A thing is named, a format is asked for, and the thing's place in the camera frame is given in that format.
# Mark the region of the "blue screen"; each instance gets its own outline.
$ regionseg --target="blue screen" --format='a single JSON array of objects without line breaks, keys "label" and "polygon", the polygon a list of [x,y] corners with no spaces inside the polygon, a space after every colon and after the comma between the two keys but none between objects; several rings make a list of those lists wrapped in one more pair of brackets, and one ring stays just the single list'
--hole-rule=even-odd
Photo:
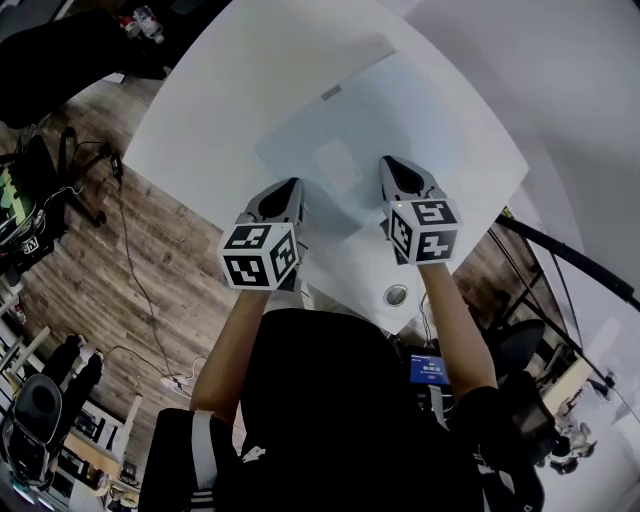
[{"label": "blue screen", "polygon": [[412,355],[410,380],[414,384],[449,384],[444,361],[436,356]]}]

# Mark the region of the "round hole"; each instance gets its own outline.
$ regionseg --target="round hole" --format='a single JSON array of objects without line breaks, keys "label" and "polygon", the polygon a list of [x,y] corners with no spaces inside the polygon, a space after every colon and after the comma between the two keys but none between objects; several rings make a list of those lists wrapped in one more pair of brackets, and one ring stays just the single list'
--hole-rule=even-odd
[{"label": "round hole", "polygon": [[392,308],[398,307],[407,300],[407,287],[401,284],[394,284],[384,292],[384,303]]}]

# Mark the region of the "wooden floor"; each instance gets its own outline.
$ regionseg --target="wooden floor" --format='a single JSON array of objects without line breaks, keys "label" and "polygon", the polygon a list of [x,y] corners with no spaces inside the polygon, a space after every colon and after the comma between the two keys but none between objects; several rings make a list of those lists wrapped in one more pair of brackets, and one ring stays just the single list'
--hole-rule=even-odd
[{"label": "wooden floor", "polygon": [[[43,127],[51,154],[57,159],[57,139],[66,125],[78,140],[108,140],[122,154],[160,83],[128,79],[124,84],[98,82],[55,112]],[[0,148],[12,151],[15,133],[0,127]],[[87,146],[78,153],[82,160]],[[188,165],[185,155],[184,165]],[[224,284],[215,250],[220,231],[166,193],[126,169],[122,199],[131,257],[158,319],[157,334],[171,371],[191,375],[194,360],[206,356],[222,329],[236,292]],[[95,210],[102,209],[107,225],[94,229],[74,211],[68,211],[69,233],[56,251],[25,276],[21,293],[30,333],[45,325],[51,336],[42,355],[51,352],[70,333],[83,334],[103,352],[122,345],[166,372],[154,341],[148,304],[134,282],[126,257],[124,229],[118,209],[117,183],[104,162],[84,180],[81,197]],[[498,235],[518,264],[532,276],[533,264],[522,242],[498,227]],[[522,291],[506,259],[485,236],[456,274],[465,299],[488,324],[498,307],[495,290],[514,296]],[[546,313],[560,322],[546,283],[536,287]],[[519,309],[516,317],[531,314]],[[422,327],[412,324],[416,331]],[[405,334],[410,335],[410,328]],[[167,390],[160,374],[133,354],[116,350],[106,360],[105,372],[93,396],[125,416],[136,394],[144,399],[134,423],[127,458],[142,471],[158,412],[186,407],[188,401]]]}]

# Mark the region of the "white table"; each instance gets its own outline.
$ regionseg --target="white table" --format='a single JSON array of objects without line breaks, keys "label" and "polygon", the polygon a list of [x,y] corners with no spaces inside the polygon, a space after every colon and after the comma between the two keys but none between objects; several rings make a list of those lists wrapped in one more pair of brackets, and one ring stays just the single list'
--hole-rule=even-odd
[{"label": "white table", "polygon": [[[435,88],[464,141],[440,182],[463,221],[455,270],[527,172],[485,102],[422,35],[375,0],[235,0],[179,62],[138,128],[125,163],[222,229],[277,181],[254,146],[309,101],[389,53],[402,53]],[[415,268],[398,267],[377,226],[314,245],[302,278],[396,333],[418,312]],[[394,284],[408,300],[383,301]]]}]

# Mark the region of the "marker cube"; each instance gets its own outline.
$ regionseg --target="marker cube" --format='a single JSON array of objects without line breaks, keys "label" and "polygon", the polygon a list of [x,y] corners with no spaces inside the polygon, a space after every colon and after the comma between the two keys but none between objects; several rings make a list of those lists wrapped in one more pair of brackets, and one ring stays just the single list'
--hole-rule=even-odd
[{"label": "marker cube", "polygon": [[453,259],[460,214],[451,199],[415,199],[389,203],[389,239],[414,265]]},{"label": "marker cube", "polygon": [[293,224],[236,224],[224,233],[218,258],[231,288],[277,290],[299,261]]}]

